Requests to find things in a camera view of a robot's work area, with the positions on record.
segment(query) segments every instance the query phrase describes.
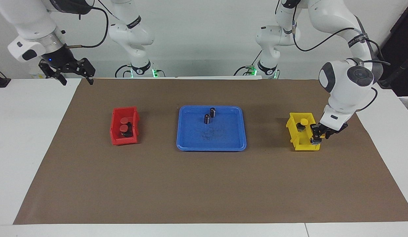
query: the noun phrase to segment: table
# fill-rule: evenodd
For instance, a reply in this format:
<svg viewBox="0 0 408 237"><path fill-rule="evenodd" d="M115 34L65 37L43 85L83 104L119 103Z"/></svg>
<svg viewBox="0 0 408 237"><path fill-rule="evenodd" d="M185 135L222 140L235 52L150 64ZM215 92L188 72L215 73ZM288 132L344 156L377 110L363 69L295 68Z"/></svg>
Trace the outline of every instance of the table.
<svg viewBox="0 0 408 237"><path fill-rule="evenodd" d="M0 236L408 236L408 222L12 225L79 82L21 79L0 89ZM408 201L408 111L392 91L377 89L358 116Z"/></svg>

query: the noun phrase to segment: brown paper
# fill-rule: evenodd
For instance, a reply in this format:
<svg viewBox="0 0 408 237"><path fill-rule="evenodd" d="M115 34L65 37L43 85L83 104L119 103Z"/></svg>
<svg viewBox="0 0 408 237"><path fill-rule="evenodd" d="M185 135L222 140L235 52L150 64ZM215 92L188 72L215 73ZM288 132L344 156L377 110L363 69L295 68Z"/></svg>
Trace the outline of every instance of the brown paper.
<svg viewBox="0 0 408 237"><path fill-rule="evenodd" d="M408 221L408 204L357 116L295 152L290 112L319 120L317 81L82 81L14 224ZM138 107L140 144L113 146L115 107ZM176 147L183 105L243 109L239 153Z"/></svg>

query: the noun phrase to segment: red plastic bin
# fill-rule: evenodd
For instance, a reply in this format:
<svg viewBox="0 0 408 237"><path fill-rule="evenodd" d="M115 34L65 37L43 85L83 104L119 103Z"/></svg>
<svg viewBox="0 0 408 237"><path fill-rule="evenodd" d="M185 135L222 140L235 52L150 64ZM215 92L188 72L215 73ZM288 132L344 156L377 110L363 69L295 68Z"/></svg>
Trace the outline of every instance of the red plastic bin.
<svg viewBox="0 0 408 237"><path fill-rule="evenodd" d="M127 118L132 124L132 134L130 138L126 138L122 135L119 128L121 127L121 119ZM136 106L114 108L112 114L112 122L110 124L110 138L112 139L112 144L114 145L126 145L126 144L136 144L138 143L138 121L139 114L136 110Z"/></svg>

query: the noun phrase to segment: cable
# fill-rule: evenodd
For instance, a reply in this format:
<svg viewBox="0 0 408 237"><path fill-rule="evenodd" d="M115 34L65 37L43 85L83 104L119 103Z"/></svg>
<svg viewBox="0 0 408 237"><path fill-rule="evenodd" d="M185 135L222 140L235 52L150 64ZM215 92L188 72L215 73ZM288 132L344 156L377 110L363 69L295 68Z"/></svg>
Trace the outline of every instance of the cable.
<svg viewBox="0 0 408 237"><path fill-rule="evenodd" d="M7 78L7 76L5 76L5 74L3 74L1 71L0 71L0 74L2 74L4 76L4 78Z"/></svg>
<svg viewBox="0 0 408 237"><path fill-rule="evenodd" d="M296 11L297 11L297 6L294 8L294 13L293 13L293 26L295 26L295 22L296 22L296 21L295 21ZM341 29L341 30L339 30L339 31L337 31L337 32L335 32L335 33L333 33L331 36L329 36L328 38L324 39L324 40L323 40L322 42L320 42L318 45L316 45L316 46L314 46L314 47L312 47L312 48L310 48L310 49L301 49L301 48L297 45L295 34L293 34L294 45L296 45L296 47L297 47L300 51L308 52L308 51L311 51L311 50L313 50L313 49L315 49L315 48L321 46L321 45L322 45L323 43L325 43L327 40L331 39L333 36L335 36L335 35L337 35L337 34L343 32L343 31L345 31L345 30L356 30L356 28L347 27L347 28Z"/></svg>
<svg viewBox="0 0 408 237"><path fill-rule="evenodd" d="M103 39L102 39L98 44L93 45L93 46L70 45L70 46L67 46L67 48L96 48L96 47L100 46L100 45L105 41L106 37L108 36L108 31L109 31L109 16L108 16L107 12L106 12L105 10L101 9L101 8L97 8L97 7L94 7L94 6L90 6L90 5L85 6L85 5L82 5L82 4L79 4L79 3L75 3L75 2L73 2L72 0L67 0L67 1L68 1L68 2L71 2L71 3L74 4L74 5L83 7L83 8L89 8L89 9L101 11L101 12L103 12L103 13L105 14L105 16L106 16L106 31L105 31L105 36L103 36Z"/></svg>
<svg viewBox="0 0 408 237"><path fill-rule="evenodd" d="M258 59L258 57L261 55L262 50L259 52L258 56L256 56L255 60L253 61L253 63L251 64L253 66L253 64L256 62L256 60Z"/></svg>
<svg viewBox="0 0 408 237"><path fill-rule="evenodd" d="M119 18L117 18L100 0L97 0L109 13L110 15L112 15L114 18L120 20Z"/></svg>
<svg viewBox="0 0 408 237"><path fill-rule="evenodd" d="M164 77L166 77L166 73L163 70L157 70L157 72L163 72Z"/></svg>
<svg viewBox="0 0 408 237"><path fill-rule="evenodd" d="M118 77L118 72L121 70L121 69L123 69L124 67L131 67L130 65L122 65L122 66L120 66L117 70L116 70L116 72L115 72L115 78L117 78Z"/></svg>
<svg viewBox="0 0 408 237"><path fill-rule="evenodd" d="M276 78L276 79L279 79L279 78L280 78L281 71L280 71L280 69L278 69L277 71L278 71L278 75L277 75L277 78Z"/></svg>
<svg viewBox="0 0 408 237"><path fill-rule="evenodd" d="M379 47L379 45L376 43L376 42L374 42L373 40L371 40L371 39L366 39L366 41L367 42L371 42L371 43L373 43L374 45L376 45L376 47L378 48L378 55L380 56L380 60L385 60L385 58L384 58L384 56L382 55L382 51L381 51L381 48Z"/></svg>
<svg viewBox="0 0 408 237"><path fill-rule="evenodd" d="M369 106L371 106L371 104L372 104L372 103L376 100L376 98L378 97L378 90L376 90L376 89L373 88L373 87L371 87L371 89L375 91L375 97L374 97L373 100L372 100L368 105L366 105L363 109L356 110L356 112L363 111L363 110L365 110L366 108L368 108Z"/></svg>
<svg viewBox="0 0 408 237"><path fill-rule="evenodd" d="M233 76L236 76L237 73L238 73L240 70L244 69L244 68L246 68L246 66L241 66L239 69L237 69L237 71L234 73Z"/></svg>
<svg viewBox="0 0 408 237"><path fill-rule="evenodd" d="M93 45L93 46L81 45L82 48L96 48L96 47L99 47L99 46L105 41L106 37L108 36L108 31L109 31L109 16L108 16L108 14L106 13L105 10L103 10L103 9L101 9L101 8L91 7L91 9L101 11L101 12L103 12L103 13L105 14L105 16L106 16L106 31L105 31L105 36L103 36L103 39L102 39L98 44Z"/></svg>
<svg viewBox="0 0 408 237"><path fill-rule="evenodd" d="M278 0L277 6L276 6L276 14L277 14L277 9L279 5L280 5L280 0Z"/></svg>
<svg viewBox="0 0 408 237"><path fill-rule="evenodd" d="M364 63L382 63L382 64L385 64L387 66L391 65L389 62L381 61L381 60L366 60L366 61L363 61L363 62Z"/></svg>
<svg viewBox="0 0 408 237"><path fill-rule="evenodd" d="M131 72L131 71L125 71L125 72L122 74L123 77L125 77L125 73L126 73L126 72Z"/></svg>

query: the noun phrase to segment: yellow cap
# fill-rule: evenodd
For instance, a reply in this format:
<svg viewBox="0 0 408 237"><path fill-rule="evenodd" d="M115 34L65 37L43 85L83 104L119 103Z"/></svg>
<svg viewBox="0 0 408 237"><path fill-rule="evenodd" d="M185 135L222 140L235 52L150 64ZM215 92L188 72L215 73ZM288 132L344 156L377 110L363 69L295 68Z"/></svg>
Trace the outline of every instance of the yellow cap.
<svg viewBox="0 0 408 237"><path fill-rule="evenodd" d="M305 119L305 118L302 118L300 120L300 124L302 124L303 126L307 126L309 124L309 121L307 119Z"/></svg>

